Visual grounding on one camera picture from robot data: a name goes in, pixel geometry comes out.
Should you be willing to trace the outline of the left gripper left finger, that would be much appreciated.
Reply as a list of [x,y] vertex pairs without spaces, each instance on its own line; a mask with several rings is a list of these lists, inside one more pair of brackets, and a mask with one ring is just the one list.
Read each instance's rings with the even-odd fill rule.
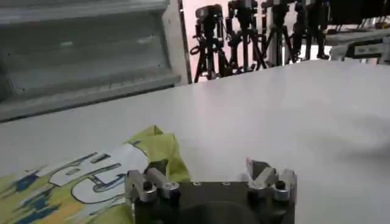
[[131,201],[153,203],[158,198],[177,201],[180,184],[168,180],[168,160],[151,162],[144,172],[129,170],[125,177],[125,196]]

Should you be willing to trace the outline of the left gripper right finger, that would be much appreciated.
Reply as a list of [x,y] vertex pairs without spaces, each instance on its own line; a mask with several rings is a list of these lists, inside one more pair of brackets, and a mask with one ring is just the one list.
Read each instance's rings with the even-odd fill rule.
[[275,167],[264,161],[247,158],[249,173],[247,186],[254,200],[271,197],[278,202],[297,201],[297,174],[291,169],[278,172]]

